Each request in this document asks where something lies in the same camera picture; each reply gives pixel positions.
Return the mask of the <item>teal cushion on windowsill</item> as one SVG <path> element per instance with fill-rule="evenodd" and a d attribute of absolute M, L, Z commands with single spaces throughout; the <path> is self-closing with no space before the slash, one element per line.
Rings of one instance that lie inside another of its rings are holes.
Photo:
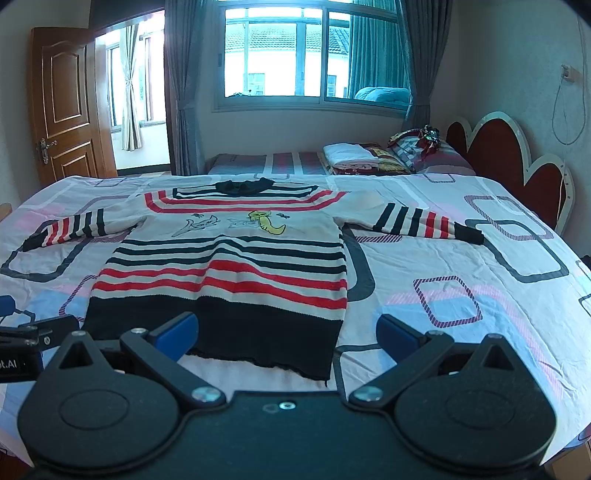
<path fill-rule="evenodd" d="M 379 106 L 393 109 L 407 109 L 411 93 L 407 88 L 399 87 L 363 87 L 354 97 L 356 101 L 373 102 Z"/>

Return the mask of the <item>folded white red blanket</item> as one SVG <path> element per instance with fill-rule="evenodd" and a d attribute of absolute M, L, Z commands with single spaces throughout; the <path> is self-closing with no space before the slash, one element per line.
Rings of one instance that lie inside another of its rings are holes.
<path fill-rule="evenodd" d="M 378 144 L 335 143 L 322 148 L 335 175 L 407 175 L 411 170 Z"/>

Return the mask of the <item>red white headboard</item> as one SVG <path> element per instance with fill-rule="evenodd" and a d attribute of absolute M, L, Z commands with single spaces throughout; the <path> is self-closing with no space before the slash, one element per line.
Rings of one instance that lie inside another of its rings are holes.
<path fill-rule="evenodd" d="M 475 173 L 501 184 L 558 234 L 563 234 L 575 203 L 575 186 L 566 163 L 554 154 L 535 159 L 518 122 L 502 111 L 471 126 L 456 117 L 446 141 Z"/>

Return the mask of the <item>brown wooden door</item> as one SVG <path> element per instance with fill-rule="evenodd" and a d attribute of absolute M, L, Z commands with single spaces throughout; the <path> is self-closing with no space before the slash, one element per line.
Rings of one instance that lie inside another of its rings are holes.
<path fill-rule="evenodd" d="M 28 55 L 28 103 L 40 182 L 117 175 L 105 47 L 88 29 L 37 27 Z"/>

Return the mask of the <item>dark grey left curtain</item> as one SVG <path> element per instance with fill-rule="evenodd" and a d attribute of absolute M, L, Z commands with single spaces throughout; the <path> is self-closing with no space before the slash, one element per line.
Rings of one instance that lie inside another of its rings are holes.
<path fill-rule="evenodd" d="M 205 1 L 164 3 L 166 116 L 174 175 L 197 175 L 204 162 L 197 121 L 197 87 L 206 9 Z"/>

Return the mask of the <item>striped knit sweater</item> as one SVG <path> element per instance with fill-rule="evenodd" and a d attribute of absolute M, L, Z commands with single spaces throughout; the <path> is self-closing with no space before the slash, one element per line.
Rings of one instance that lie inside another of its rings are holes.
<path fill-rule="evenodd" d="M 122 236 L 90 292 L 84 327 L 96 340 L 189 312 L 197 355 L 325 381 L 348 306 L 346 225 L 484 242 L 478 229 L 376 192 L 262 178 L 146 192 L 56 220 L 23 248 Z"/>

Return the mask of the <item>dark grey right curtain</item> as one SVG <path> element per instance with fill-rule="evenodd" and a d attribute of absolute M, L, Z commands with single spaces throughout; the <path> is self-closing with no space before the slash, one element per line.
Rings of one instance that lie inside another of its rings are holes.
<path fill-rule="evenodd" d="M 406 45 L 410 104 L 405 125 L 423 127 L 431 118 L 431 97 L 447 46 L 453 2 L 398 1 Z"/>

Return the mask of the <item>patterned bed sheet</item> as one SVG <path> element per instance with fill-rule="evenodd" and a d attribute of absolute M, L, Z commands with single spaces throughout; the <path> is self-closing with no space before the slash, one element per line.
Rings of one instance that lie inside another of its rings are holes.
<path fill-rule="evenodd" d="M 167 187 L 211 184 L 212 176 L 70 177 L 35 194 L 1 223 L 1 291 L 15 299 L 10 326 L 61 313 L 79 316 L 112 241 L 52 254 L 19 247 L 44 222 L 121 203 Z M 483 246 L 353 230 L 348 264 L 353 299 L 339 336 L 329 389 L 352 391 L 386 371 L 376 325 L 390 314 L 419 331 L 461 342 L 504 335 L 548 395 L 554 456 L 582 441 L 590 422 L 590 271 L 562 238 L 500 184 L 451 174 L 311 176 L 335 191 L 374 191 L 387 201 L 471 221 Z"/>

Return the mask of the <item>striped plaid pillow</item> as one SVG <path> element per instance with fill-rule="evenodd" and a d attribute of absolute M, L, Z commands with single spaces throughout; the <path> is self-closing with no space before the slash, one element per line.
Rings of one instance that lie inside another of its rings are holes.
<path fill-rule="evenodd" d="M 442 140 L 439 130 L 430 125 L 393 135 L 388 149 L 411 173 L 476 175 L 468 161 Z"/>

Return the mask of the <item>large bedroom window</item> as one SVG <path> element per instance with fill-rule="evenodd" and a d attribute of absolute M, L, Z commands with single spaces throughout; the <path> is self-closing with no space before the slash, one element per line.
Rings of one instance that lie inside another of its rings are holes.
<path fill-rule="evenodd" d="M 219 110 L 407 110 L 354 99 L 409 89 L 394 1 L 220 1 L 215 20 Z"/>

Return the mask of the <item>dark grey curtain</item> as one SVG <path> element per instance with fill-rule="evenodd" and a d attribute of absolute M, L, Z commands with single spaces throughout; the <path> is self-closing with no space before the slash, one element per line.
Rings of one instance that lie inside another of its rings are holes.
<path fill-rule="evenodd" d="M 431 97 L 447 46 L 453 2 L 398 1 L 406 45 L 410 104 L 405 125 L 423 127 L 431 118 Z"/>
<path fill-rule="evenodd" d="M 166 116 L 174 175 L 197 175 L 204 162 L 197 121 L 197 87 L 206 9 L 205 1 L 164 3 Z"/>

